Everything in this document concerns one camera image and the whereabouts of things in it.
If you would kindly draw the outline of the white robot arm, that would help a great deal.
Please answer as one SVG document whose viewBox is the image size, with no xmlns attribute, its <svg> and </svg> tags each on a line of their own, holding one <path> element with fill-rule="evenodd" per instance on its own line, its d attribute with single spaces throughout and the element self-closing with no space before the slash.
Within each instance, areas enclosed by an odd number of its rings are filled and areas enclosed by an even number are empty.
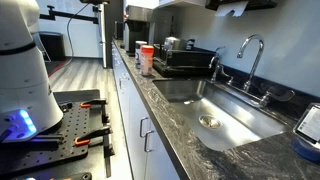
<svg viewBox="0 0 320 180">
<path fill-rule="evenodd" d="M 0 142 L 32 139 L 63 112 L 51 91 L 42 52 L 32 36 L 36 0 L 0 0 Z"/>
</svg>

